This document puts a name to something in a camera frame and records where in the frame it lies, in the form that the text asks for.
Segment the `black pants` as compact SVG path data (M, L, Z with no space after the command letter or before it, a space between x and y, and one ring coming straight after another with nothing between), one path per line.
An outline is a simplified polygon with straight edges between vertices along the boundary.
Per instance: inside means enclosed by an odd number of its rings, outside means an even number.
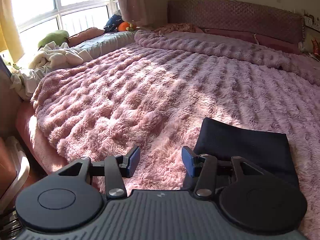
M289 142L283 133L252 131L204 118L194 153L213 155L219 161L240 156L299 188Z

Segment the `pink bed sheet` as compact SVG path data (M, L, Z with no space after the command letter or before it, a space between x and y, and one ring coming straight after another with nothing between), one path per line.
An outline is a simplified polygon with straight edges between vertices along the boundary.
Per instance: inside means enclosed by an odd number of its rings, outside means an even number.
M66 166L67 160L57 154L37 125L30 102L24 101L17 112L15 126L29 151L47 174Z

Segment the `pink fluffy blanket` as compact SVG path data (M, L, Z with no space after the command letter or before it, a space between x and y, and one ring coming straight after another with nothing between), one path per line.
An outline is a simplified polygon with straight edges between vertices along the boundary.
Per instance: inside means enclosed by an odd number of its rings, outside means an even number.
M140 146L127 191L177 189L184 145L206 117L289 139L308 201L302 232L319 239L319 62L227 37L138 31L133 44L51 72L31 99L37 126L67 161Z

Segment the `white crumpled cloth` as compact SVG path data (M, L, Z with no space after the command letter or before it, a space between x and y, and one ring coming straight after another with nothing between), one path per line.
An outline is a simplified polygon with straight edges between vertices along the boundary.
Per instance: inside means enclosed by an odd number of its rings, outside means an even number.
M91 55L85 49L69 48L66 42L63 42L61 46L58 46L52 41L38 50L28 68L69 68L79 66L91 60Z

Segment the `dark pink pillow left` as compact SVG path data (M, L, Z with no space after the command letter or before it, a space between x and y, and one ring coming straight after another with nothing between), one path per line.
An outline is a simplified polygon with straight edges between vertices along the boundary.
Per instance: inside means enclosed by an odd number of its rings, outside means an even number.
M232 30L222 30L222 29L213 29L213 28L204 28L202 29L204 33L211 35L219 35L230 38L236 38L246 42L256 43L254 35L245 31L232 31Z

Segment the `dark pink pillow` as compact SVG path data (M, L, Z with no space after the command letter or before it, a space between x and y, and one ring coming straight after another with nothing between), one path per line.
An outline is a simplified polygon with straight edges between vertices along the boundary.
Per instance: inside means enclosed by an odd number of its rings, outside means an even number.
M211 35L219 35L230 38L236 38L246 42L256 43L254 35L245 31L232 31L232 30L222 30L222 29L213 29L213 28L204 28L202 29L204 33Z
M274 50L282 51L289 54L300 55L300 49L297 44L291 44L282 40L271 38L265 35L254 34L253 35L257 44L265 46Z

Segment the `floral red pillow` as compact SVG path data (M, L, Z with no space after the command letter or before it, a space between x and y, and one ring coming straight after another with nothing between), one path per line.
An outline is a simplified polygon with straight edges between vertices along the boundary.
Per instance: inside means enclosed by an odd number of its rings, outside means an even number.
M190 23L168 23L164 26L161 26L155 29L153 32L155 33L171 33L173 31L181 31L181 32L189 32L189 33L203 33L203 31Z

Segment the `dark pink pillow right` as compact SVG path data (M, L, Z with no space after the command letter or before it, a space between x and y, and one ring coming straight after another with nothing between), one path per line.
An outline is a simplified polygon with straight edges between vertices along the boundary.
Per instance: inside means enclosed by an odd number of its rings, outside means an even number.
M257 44L265 46L274 50L282 51L289 54L300 55L300 49L297 44L291 44L282 40L271 38L265 35L254 34L253 35Z

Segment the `orange plush toy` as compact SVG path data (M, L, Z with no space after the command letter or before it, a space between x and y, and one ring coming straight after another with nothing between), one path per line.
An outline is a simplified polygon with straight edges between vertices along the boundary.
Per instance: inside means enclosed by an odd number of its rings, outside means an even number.
M135 31L137 26L133 23L122 22L118 27L118 31Z

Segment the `dark blue cushion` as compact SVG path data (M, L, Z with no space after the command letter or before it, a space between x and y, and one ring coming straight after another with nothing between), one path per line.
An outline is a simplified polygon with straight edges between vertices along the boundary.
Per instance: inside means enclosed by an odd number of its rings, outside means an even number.
M104 26L104 33L111 33L116 31L121 23L123 23L122 16L114 14Z

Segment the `green plush toy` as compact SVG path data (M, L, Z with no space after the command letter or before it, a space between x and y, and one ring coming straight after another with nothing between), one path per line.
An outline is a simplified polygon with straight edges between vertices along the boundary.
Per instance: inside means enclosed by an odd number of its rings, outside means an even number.
M39 43L38 49L43 48L46 44L50 42L55 42L56 45L60 46L63 42L68 42L69 33L65 30L57 30L52 33L49 33L45 36Z

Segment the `quilted pink headboard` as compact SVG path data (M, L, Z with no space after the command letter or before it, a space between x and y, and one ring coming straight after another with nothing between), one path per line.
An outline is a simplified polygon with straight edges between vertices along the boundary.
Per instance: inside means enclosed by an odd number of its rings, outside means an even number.
M199 28L243 31L298 44L303 42L304 19L286 10L228 0L172 0L169 23L190 23Z

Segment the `red snack bag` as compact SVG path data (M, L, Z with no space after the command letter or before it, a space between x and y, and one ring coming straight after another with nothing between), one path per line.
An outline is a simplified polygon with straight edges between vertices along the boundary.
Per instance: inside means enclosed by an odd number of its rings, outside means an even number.
M320 61L320 48L319 48L319 42L313 38L311 40L312 42L312 55L314 58L316 58L318 61Z

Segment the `pink curtain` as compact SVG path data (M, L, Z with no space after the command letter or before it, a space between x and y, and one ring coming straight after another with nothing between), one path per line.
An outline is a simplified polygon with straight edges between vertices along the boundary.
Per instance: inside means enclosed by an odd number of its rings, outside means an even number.
M148 12L148 0L118 0L120 12L125 22L138 26L147 26L151 23Z

